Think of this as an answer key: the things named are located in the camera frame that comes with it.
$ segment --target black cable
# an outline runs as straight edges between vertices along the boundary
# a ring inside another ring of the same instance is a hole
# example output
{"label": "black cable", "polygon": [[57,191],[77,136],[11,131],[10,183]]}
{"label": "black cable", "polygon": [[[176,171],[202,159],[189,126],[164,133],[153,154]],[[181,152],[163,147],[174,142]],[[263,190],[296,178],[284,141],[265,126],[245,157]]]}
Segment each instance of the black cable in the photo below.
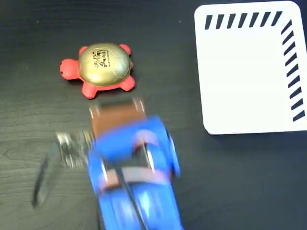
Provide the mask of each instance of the black cable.
{"label": "black cable", "polygon": [[142,230],[148,230],[148,228],[146,227],[145,225],[145,222],[144,222],[144,219],[141,215],[141,212],[135,202],[135,199],[133,197],[133,194],[132,194],[132,191],[129,187],[129,185],[127,184],[127,182],[124,180],[124,175],[123,175],[123,171],[121,168],[118,168],[118,167],[114,167],[115,171],[116,171],[116,174],[118,176],[118,180],[121,184],[121,186],[126,190],[128,196],[129,196],[129,199],[130,199],[130,202],[132,203],[132,206],[137,214],[137,217],[138,217],[138,220],[140,222],[140,225],[141,225],[141,229]]}
{"label": "black cable", "polygon": [[48,196],[49,188],[45,180],[46,171],[47,169],[50,169],[54,166],[54,163],[56,162],[58,157],[59,148],[57,144],[53,144],[50,152],[48,153],[41,165],[40,172],[34,185],[34,192],[31,202],[34,208],[41,206]]}

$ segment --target red turtle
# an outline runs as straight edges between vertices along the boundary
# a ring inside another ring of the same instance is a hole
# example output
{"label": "red turtle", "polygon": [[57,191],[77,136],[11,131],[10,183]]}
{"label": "red turtle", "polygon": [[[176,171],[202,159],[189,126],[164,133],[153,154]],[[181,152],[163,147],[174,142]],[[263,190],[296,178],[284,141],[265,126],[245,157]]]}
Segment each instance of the red turtle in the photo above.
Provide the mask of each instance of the red turtle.
{"label": "red turtle", "polygon": [[97,91],[121,88],[130,91],[135,80],[130,75],[133,63],[129,46],[114,43],[98,43],[83,46],[79,59],[65,59],[60,64],[60,72],[67,80],[81,79],[82,93],[92,99]]}

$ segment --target gold turtle shell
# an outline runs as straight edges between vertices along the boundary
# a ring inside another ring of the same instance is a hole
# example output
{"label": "gold turtle shell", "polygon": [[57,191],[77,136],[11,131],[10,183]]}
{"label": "gold turtle shell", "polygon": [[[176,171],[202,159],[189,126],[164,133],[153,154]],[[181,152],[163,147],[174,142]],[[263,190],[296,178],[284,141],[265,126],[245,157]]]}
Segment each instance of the gold turtle shell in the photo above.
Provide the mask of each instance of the gold turtle shell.
{"label": "gold turtle shell", "polygon": [[82,79],[97,87],[119,84],[130,73],[130,57],[119,45],[98,43],[79,56]]}

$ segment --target dark wooden table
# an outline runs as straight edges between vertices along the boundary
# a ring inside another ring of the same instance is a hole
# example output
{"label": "dark wooden table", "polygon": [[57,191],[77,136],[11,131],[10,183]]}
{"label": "dark wooden table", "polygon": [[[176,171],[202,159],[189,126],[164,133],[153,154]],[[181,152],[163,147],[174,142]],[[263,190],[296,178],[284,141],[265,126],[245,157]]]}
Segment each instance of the dark wooden table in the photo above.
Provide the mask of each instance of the dark wooden table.
{"label": "dark wooden table", "polygon": [[[182,178],[174,191],[186,229],[307,229],[307,135],[212,137],[202,126],[193,14],[232,0],[12,0],[0,9],[0,229],[95,230],[86,170],[65,173],[40,210],[30,205],[54,131],[86,129],[81,83],[59,74],[83,45],[132,48],[131,92],[160,115],[174,138]],[[296,1],[307,24],[306,5]]]}

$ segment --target white card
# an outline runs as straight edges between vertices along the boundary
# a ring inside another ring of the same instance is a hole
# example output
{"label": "white card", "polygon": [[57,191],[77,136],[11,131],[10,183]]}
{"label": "white card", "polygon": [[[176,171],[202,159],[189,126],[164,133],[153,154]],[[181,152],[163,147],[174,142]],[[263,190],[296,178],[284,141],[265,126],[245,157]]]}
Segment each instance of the white card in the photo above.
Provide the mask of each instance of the white card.
{"label": "white card", "polygon": [[210,134],[306,130],[307,52],[291,1],[202,5],[195,33]]}

